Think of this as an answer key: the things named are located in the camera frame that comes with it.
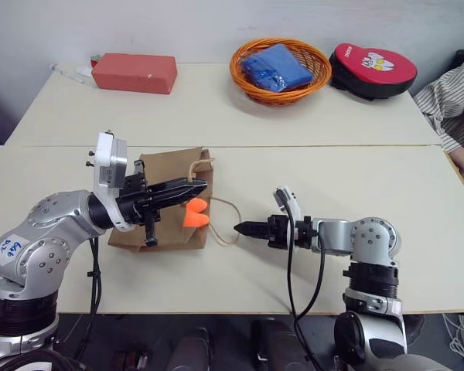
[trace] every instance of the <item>gray floor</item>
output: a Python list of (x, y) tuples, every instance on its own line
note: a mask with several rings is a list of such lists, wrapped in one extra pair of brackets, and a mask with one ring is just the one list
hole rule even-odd
[[(60, 337), (65, 338), (79, 318), (78, 315), (60, 316)], [(195, 327), (206, 327), (213, 337), (214, 371), (252, 371), (249, 327), (255, 315), (98, 315), (92, 343), (85, 353), (84, 362), (96, 371), (110, 369), (114, 351), (122, 350), (133, 342), (145, 343), (152, 351), (150, 371), (163, 371), (180, 337)], [(290, 324), (290, 317), (275, 316)], [(67, 340), (67, 355), (77, 346), (87, 323), (84, 315), (76, 330)], [(335, 318), (310, 316), (303, 320), (304, 333), (312, 350), (327, 369), (332, 366), (333, 323)], [(330, 334), (321, 337), (318, 334)], [(409, 352), (430, 357), (450, 369), (462, 371), (464, 360), (450, 351), (449, 336), (441, 315), (426, 315), (425, 325)]]

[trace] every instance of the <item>white wall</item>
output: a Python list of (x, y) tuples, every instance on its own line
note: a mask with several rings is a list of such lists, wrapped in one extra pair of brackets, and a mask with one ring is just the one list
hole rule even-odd
[(0, 0), (0, 102), (15, 121), (50, 63), (107, 51), (227, 62), (250, 39), (287, 36), (392, 49), (418, 66), (413, 91), (464, 48), (464, 0)]

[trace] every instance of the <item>orange object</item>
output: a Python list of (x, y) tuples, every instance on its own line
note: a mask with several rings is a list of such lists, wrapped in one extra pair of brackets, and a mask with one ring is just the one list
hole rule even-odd
[[(241, 66), (242, 59), (279, 43), (284, 44), (304, 67), (313, 72), (315, 77), (308, 86), (275, 93), (256, 87), (246, 78)], [(295, 39), (270, 38), (251, 41), (235, 52), (229, 68), (232, 79), (251, 99), (270, 106), (285, 106), (295, 103), (321, 89), (332, 76), (332, 66), (328, 58), (316, 48)]]
[(177, 65), (173, 56), (107, 53), (91, 74), (102, 89), (170, 94)]
[(197, 197), (191, 199), (186, 204), (186, 215), (184, 216), (183, 226), (199, 228), (200, 226), (207, 225), (210, 222), (210, 218), (206, 214), (201, 214), (207, 207), (208, 203), (204, 199), (198, 199)]
[(188, 210), (194, 211), (195, 213), (201, 213), (206, 210), (207, 207), (208, 203), (204, 199), (198, 199), (197, 197), (191, 199), (186, 205)]

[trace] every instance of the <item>blue cloth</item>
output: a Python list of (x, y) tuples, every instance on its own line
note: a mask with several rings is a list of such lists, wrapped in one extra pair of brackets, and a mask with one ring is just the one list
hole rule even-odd
[(275, 93), (306, 85), (313, 78), (283, 44), (244, 58), (242, 68), (254, 85)]

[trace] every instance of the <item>red box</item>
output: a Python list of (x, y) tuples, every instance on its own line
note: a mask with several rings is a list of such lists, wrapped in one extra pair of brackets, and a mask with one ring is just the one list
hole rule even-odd
[(91, 74), (101, 89), (170, 94), (177, 65), (173, 56), (107, 53)]

